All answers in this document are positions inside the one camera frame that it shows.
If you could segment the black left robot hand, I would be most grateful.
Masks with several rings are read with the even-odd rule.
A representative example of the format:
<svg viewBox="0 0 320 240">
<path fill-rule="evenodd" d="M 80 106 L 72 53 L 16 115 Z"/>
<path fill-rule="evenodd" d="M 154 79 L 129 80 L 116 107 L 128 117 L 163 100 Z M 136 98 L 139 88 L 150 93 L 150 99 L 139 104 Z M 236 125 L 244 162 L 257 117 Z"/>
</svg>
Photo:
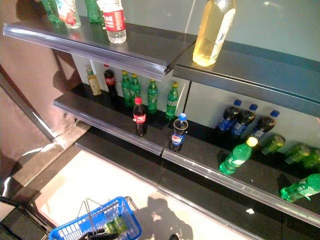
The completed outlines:
<svg viewBox="0 0 320 240">
<path fill-rule="evenodd" d="M 89 231 L 82 235 L 80 240 L 115 240 L 119 237 L 117 232 L 108 233 L 103 228 L 96 231 Z"/>
</svg>

